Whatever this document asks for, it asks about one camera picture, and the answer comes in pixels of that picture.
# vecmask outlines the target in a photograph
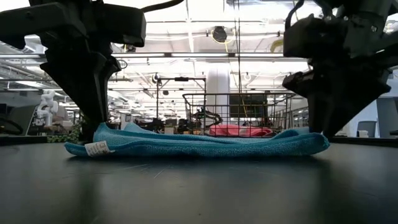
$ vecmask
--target black table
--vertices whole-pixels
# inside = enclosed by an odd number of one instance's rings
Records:
[[[313,157],[82,159],[0,147],[0,223],[398,223],[398,150]]]

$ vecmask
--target red cloth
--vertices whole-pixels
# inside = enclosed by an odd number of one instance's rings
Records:
[[[238,126],[233,124],[217,124],[210,126],[209,134],[212,136],[242,136],[260,137],[271,133],[269,128],[255,128],[250,126]]]

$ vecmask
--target blue towel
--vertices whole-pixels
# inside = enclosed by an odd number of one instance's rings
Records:
[[[286,130],[272,139],[214,138],[196,135],[157,134],[129,123],[124,131],[100,124],[94,142],[106,141],[109,155],[114,156],[306,156],[329,147],[326,137],[309,133],[308,129]],[[76,156],[88,156],[86,148],[67,142],[67,151]]]

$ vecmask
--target white robot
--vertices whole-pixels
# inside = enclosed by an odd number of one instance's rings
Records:
[[[36,126],[42,126],[43,121],[45,121],[45,126],[50,126],[52,124],[53,114],[58,112],[58,103],[53,100],[54,95],[55,91],[53,90],[46,90],[43,92],[40,105],[37,107]]]

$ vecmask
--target wire basket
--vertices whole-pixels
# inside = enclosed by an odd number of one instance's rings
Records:
[[[291,127],[293,93],[184,94],[189,134],[270,138]]]

